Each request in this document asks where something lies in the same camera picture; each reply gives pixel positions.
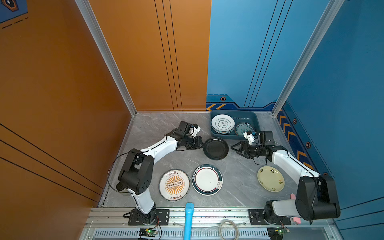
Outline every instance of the robotic arm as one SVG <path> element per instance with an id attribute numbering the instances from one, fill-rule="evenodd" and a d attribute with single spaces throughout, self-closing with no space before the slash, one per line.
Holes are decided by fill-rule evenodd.
<path id="1" fill-rule="evenodd" d="M 245 132 L 244 137 L 248 142 L 240 141 L 231 149 L 248 159 L 265 156 L 284 169 L 298 185 L 296 199 L 267 201 L 264 218 L 268 223 L 278 223 L 285 216 L 302 217 L 309 221 L 340 216 L 336 185 L 330 176 L 321 176 L 299 162 L 283 146 L 276 146 L 272 131 L 260 133 L 261 145 L 253 144 L 254 134 Z"/>
<path id="2" fill-rule="evenodd" d="M 181 121 L 179 127 L 167 133 L 161 141 L 141 150 L 132 149 L 127 154 L 116 188 L 119 191 L 127 188 L 132 194 L 136 202 L 135 212 L 143 223 L 152 223 L 156 213 L 156 204 L 148 189 L 153 165 L 180 147 L 186 147 L 185 150 L 202 148 L 202 139 L 196 136 L 199 131 L 196 124 Z"/>

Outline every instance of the orange wall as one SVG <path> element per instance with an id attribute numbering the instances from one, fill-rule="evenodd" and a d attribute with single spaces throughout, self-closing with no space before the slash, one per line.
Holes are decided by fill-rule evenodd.
<path id="1" fill-rule="evenodd" d="M 0 23 L 0 235 L 77 239 L 131 116 L 76 3 L 27 4 Z"/>
<path id="2" fill-rule="evenodd" d="M 211 1 L 90 3 L 138 111 L 205 110 Z"/>

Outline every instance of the blue handle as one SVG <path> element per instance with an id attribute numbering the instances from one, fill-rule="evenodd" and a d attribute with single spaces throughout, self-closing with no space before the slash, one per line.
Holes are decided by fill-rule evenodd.
<path id="1" fill-rule="evenodd" d="M 193 212 L 194 212 L 194 205 L 193 203 L 188 202 L 185 206 L 184 240 L 191 239 Z"/>

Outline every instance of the orange sunburst design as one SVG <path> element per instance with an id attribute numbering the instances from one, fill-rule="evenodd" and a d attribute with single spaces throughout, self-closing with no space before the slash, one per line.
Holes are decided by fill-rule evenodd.
<path id="1" fill-rule="evenodd" d="M 172 176 L 166 182 L 166 190 L 169 194 L 177 195 L 184 189 L 184 180 L 180 176 Z"/>

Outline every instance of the yellow plate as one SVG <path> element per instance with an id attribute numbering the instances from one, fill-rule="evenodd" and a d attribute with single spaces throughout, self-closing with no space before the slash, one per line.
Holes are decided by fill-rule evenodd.
<path id="1" fill-rule="evenodd" d="M 270 192 L 280 192 L 285 186 L 283 175 L 280 171 L 270 166 L 264 166 L 257 172 L 257 180 Z"/>

